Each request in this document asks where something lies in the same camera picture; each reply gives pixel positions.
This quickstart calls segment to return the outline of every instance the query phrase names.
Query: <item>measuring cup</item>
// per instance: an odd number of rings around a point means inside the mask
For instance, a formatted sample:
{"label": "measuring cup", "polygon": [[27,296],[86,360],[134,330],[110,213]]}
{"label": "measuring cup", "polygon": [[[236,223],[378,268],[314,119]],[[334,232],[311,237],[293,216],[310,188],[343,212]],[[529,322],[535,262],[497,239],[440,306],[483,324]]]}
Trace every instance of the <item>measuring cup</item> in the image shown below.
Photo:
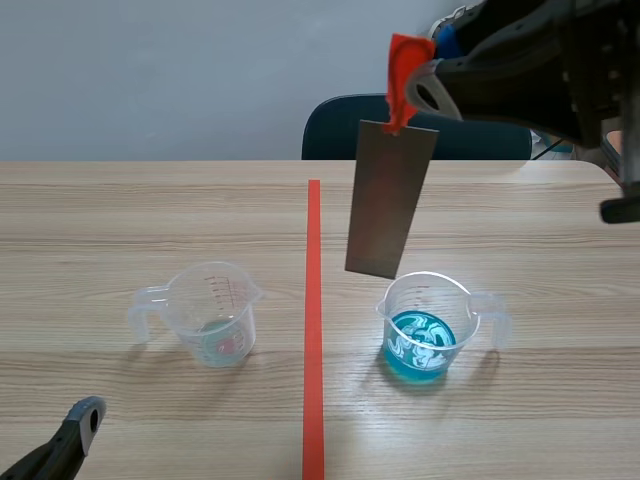
{"label": "measuring cup", "polygon": [[253,347],[252,305],[262,296],[249,275],[226,262],[195,265],[166,285],[138,290],[129,309],[136,340],[150,340],[147,317],[158,313],[191,353],[210,367],[233,365]]}
{"label": "measuring cup", "polygon": [[481,322],[493,323],[495,348],[504,348],[511,335],[511,317],[499,296],[471,294],[434,272],[396,279],[376,311],[385,319],[384,356],[411,381],[430,381],[446,372]]}

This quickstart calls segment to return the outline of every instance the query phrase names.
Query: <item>metal sheet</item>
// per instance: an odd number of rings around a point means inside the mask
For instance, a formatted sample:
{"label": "metal sheet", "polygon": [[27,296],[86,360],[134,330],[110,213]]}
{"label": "metal sheet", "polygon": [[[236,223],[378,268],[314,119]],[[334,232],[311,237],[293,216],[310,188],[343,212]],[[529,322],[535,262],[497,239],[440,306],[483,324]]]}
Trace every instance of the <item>metal sheet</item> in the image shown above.
{"label": "metal sheet", "polygon": [[360,122],[345,270],[394,279],[438,132]]}

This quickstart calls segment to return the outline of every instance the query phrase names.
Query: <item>red tape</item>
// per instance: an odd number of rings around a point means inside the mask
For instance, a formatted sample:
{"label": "red tape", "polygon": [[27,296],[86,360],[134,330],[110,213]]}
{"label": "red tape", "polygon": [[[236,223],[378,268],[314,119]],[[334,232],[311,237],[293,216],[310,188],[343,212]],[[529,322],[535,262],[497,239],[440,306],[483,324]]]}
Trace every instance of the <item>red tape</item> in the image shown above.
{"label": "red tape", "polygon": [[324,480],[322,244],[320,225],[320,180],[309,180],[307,279],[304,302],[303,480]]}

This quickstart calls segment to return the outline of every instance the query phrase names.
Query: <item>empty measuring cup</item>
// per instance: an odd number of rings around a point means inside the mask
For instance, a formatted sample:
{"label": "empty measuring cup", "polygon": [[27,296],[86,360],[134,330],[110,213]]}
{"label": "empty measuring cup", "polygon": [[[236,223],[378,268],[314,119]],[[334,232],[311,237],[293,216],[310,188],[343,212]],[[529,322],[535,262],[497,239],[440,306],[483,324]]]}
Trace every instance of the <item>empty measuring cup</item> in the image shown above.
{"label": "empty measuring cup", "polygon": [[147,316],[158,313],[205,365],[223,367],[244,358],[256,340],[252,304],[262,296],[249,275],[226,262],[195,265],[168,284],[139,290],[129,325],[149,341]]}
{"label": "empty measuring cup", "polygon": [[511,335],[511,317],[499,296],[471,294],[434,272],[396,279],[376,310],[385,319],[385,358],[412,381],[430,381],[446,372],[481,322],[493,322],[496,348],[503,348]]}

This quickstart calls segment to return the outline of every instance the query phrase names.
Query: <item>blue chair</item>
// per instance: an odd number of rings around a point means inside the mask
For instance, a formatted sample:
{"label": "blue chair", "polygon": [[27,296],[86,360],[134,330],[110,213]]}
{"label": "blue chair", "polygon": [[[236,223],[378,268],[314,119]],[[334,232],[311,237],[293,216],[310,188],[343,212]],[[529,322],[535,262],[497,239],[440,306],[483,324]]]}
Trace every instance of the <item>blue chair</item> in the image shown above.
{"label": "blue chair", "polygon": [[[360,120],[389,121],[382,94],[336,97],[313,111],[304,130],[303,160],[356,158]],[[435,160],[529,160],[529,129],[496,122],[458,122],[440,115],[418,113],[409,126],[438,130]]]}

